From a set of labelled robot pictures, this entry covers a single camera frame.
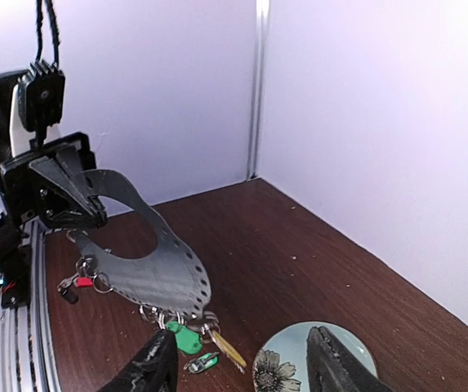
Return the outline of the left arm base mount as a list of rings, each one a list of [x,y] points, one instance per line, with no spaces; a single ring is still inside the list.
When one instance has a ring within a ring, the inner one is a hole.
[[[30,303],[31,247],[23,245],[27,235],[11,220],[0,219],[0,295],[3,309]]]

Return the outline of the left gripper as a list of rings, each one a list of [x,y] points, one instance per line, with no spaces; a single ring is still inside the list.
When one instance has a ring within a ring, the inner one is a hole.
[[[13,221],[39,218],[49,229],[93,229],[107,213],[82,173],[96,167],[87,134],[75,132],[0,163],[0,194]]]

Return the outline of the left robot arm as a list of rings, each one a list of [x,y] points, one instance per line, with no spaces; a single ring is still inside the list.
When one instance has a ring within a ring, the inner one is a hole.
[[[25,225],[48,229],[104,226],[105,207],[82,173],[96,168],[88,135],[59,136],[65,76],[56,66],[0,73],[0,297],[27,306],[32,247]]]

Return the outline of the grey leather key holder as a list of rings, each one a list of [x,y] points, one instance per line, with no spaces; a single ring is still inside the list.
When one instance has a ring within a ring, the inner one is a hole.
[[[74,179],[81,181],[91,196],[110,198],[133,209],[157,236],[156,248],[150,254],[127,259],[106,252],[80,229],[73,230],[72,241],[82,256],[91,259],[90,271],[131,302],[201,319],[211,300],[212,288],[205,266],[192,248],[121,173],[92,169],[78,173]]]

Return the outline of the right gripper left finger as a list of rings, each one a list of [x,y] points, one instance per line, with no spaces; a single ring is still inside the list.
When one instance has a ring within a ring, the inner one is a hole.
[[[162,329],[99,391],[177,391],[178,351],[174,332]]]

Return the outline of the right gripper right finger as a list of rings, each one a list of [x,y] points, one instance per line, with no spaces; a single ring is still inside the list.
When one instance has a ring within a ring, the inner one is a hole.
[[[326,327],[312,327],[306,340],[310,391],[391,392]]]

